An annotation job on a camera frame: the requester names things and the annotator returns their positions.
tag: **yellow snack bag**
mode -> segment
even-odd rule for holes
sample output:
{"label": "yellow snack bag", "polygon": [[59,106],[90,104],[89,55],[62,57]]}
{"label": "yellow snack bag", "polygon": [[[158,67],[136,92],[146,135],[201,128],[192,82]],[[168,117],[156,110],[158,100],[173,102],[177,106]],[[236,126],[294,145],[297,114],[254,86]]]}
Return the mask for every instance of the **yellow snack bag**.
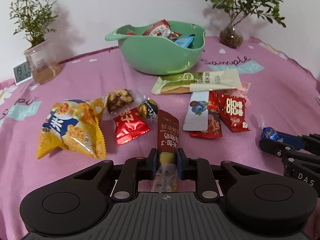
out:
{"label": "yellow snack bag", "polygon": [[93,158],[106,158],[106,146],[99,123],[107,97],[93,101],[71,99],[55,103],[42,125],[37,159],[56,147]]}

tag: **glass vase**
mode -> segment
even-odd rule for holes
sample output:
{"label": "glass vase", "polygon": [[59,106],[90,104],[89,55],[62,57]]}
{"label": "glass vase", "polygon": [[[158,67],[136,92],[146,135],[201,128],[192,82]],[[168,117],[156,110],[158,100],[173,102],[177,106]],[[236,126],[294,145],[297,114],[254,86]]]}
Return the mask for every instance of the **glass vase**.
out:
{"label": "glass vase", "polygon": [[241,46],[243,37],[236,26],[232,27],[228,24],[228,26],[220,32],[220,42],[229,48],[236,49]]}
{"label": "glass vase", "polygon": [[50,39],[23,52],[32,77],[37,85],[42,85],[56,77],[61,69],[56,60]]}

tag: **wall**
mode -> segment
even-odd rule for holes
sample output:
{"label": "wall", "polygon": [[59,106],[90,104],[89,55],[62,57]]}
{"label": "wall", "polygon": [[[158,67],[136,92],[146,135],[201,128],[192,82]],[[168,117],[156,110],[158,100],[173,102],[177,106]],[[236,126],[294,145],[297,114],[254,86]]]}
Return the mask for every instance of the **wall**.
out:
{"label": "wall", "polygon": [[[0,0],[0,81],[13,76],[12,68],[24,61],[23,51],[29,46],[23,33],[12,36],[11,1]],[[287,29],[252,18],[242,24],[244,36],[272,44],[318,77],[319,1],[285,0],[281,12],[287,17]],[[213,11],[204,0],[58,0],[55,9],[60,16],[53,27],[58,31],[49,36],[58,60],[116,45],[104,36],[125,24],[146,25],[166,18],[200,24],[207,28],[207,35],[218,35],[228,20],[223,11]]]}

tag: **potted plant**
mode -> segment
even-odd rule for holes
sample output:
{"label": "potted plant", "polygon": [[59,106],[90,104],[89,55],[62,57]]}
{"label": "potted plant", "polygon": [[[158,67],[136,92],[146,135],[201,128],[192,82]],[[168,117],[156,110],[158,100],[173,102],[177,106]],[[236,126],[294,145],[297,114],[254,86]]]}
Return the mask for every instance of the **potted plant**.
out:
{"label": "potted plant", "polygon": [[13,34],[24,31],[31,43],[24,55],[36,84],[44,84],[60,72],[50,40],[44,38],[46,33],[56,31],[48,27],[58,17],[52,15],[54,4],[50,0],[14,0],[10,5],[10,19],[16,19],[18,25]]}
{"label": "potted plant", "polygon": [[243,37],[237,32],[235,26],[249,15],[256,14],[258,18],[273,23],[275,20],[286,27],[279,14],[279,4],[283,0],[210,0],[213,3],[212,8],[223,9],[230,18],[228,26],[220,32],[220,41],[222,44],[236,49],[242,42]]}

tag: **blue wrapped chocolate ball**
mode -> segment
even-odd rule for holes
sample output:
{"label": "blue wrapped chocolate ball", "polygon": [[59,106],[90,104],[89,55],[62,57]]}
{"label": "blue wrapped chocolate ball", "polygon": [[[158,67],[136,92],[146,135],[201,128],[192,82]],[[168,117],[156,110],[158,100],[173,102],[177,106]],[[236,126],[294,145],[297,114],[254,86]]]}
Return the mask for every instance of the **blue wrapped chocolate ball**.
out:
{"label": "blue wrapped chocolate ball", "polygon": [[270,140],[278,140],[279,135],[275,129],[272,127],[265,127],[262,129],[261,138],[268,138]]}

